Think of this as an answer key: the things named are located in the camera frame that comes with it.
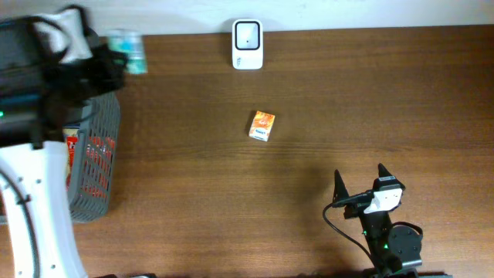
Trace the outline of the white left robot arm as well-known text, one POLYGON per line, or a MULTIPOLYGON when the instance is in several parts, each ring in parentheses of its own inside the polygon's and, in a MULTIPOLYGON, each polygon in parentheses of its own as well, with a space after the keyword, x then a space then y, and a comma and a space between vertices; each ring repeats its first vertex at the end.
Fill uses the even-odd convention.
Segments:
POLYGON ((84 277, 73 227, 104 216, 127 57, 85 10, 1 22, 1 196, 17 277, 84 277))

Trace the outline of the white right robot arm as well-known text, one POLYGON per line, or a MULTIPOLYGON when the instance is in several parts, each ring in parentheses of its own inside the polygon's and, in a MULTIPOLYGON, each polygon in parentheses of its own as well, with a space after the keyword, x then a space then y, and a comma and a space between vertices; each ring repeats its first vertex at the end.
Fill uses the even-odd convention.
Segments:
POLYGON ((364 252, 373 264, 364 273, 369 277, 416 277, 422 265, 423 230, 409 222, 392 222, 390 213, 401 205, 405 185, 383 164, 371 189, 350 195, 338 171, 334 172, 334 192, 330 206, 344 208, 345 219, 358 218, 367 243, 364 252))

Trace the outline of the orange tissue pack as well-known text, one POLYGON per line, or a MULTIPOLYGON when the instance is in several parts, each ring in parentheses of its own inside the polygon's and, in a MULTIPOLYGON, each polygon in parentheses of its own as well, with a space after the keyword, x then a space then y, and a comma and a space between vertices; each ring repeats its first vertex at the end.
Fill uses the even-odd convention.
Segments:
POLYGON ((275 119, 276 116, 273 114, 256 111, 249 129, 249 136, 256 140, 267 142, 275 119))

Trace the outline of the red snack bag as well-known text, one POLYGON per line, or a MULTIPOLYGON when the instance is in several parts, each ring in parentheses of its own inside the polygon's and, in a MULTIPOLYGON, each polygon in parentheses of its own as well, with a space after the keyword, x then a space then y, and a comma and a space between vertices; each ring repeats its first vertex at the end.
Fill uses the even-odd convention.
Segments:
POLYGON ((63 134, 65 138, 65 142, 68 148, 68 160, 67 160, 67 166, 66 166, 66 190, 69 190, 70 186, 70 179, 71 179, 71 172, 73 168, 73 160, 74 160, 74 155, 75 155, 75 148, 76 144, 79 140, 78 136, 78 128, 64 128, 63 129, 63 134))

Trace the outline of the teal tissue pack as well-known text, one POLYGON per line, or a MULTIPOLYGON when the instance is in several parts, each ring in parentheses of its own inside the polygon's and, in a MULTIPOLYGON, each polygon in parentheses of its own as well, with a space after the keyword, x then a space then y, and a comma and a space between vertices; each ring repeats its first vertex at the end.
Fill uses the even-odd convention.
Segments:
POLYGON ((130 74, 147 73, 147 60, 142 35, 129 29, 111 29, 107 33, 111 50, 123 53, 127 57, 127 72, 130 74))

